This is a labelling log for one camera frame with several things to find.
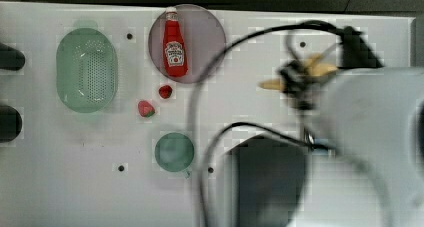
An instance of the ketchup label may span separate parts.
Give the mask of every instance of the ketchup label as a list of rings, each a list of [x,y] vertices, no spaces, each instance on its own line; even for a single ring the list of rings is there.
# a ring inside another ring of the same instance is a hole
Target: ketchup label
[[[184,64],[184,49],[180,43],[176,41],[168,42],[166,44],[165,54],[170,67],[182,66]]]

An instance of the white tabletop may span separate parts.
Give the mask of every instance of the white tabletop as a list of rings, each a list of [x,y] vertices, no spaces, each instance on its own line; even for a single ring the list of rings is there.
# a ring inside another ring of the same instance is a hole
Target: white tabletop
[[[194,226],[191,179],[159,169],[152,155],[158,138],[183,130],[191,85],[162,76],[148,54],[147,39],[164,9],[41,3],[0,3],[0,41],[24,52],[27,63],[17,73],[0,72],[0,99],[23,115],[24,130],[0,148],[0,226]],[[411,18],[212,11],[231,42],[258,29],[306,19],[351,25],[386,66],[410,65]],[[56,49],[79,19],[95,20],[115,46],[119,61],[118,92],[94,114],[77,114],[56,93]],[[128,40],[127,33],[134,38]],[[201,154],[224,124],[262,123],[295,135],[296,113],[276,92],[257,83],[276,77],[290,57],[285,33],[249,41],[228,54],[208,81],[200,103]],[[321,52],[336,37],[299,31],[296,49],[306,56]],[[328,60],[338,63],[337,53]],[[175,94],[161,100],[157,89],[170,83]],[[157,114],[142,119],[140,99],[149,99]],[[255,130],[228,134],[219,152],[255,135]],[[125,164],[124,173],[116,166]]]

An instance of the green colander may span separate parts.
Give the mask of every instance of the green colander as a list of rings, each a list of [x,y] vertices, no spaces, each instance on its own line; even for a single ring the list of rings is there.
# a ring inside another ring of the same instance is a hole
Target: green colander
[[[113,99],[118,60],[110,41],[99,31],[80,28],[67,34],[56,53],[57,93],[79,113],[92,113]]]

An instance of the red ketchup bottle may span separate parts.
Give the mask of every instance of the red ketchup bottle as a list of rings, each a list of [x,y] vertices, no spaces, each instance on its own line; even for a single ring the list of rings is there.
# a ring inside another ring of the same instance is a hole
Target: red ketchup bottle
[[[163,61],[165,70],[172,77],[182,77],[187,73],[187,55],[180,32],[177,9],[166,8],[165,34],[163,36]]]

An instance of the green cup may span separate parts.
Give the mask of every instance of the green cup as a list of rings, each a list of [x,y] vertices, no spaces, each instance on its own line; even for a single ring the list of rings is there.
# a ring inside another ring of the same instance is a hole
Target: green cup
[[[194,159],[194,146],[191,140],[180,133],[164,135],[156,143],[156,162],[168,172],[184,172],[190,177],[188,167]]]

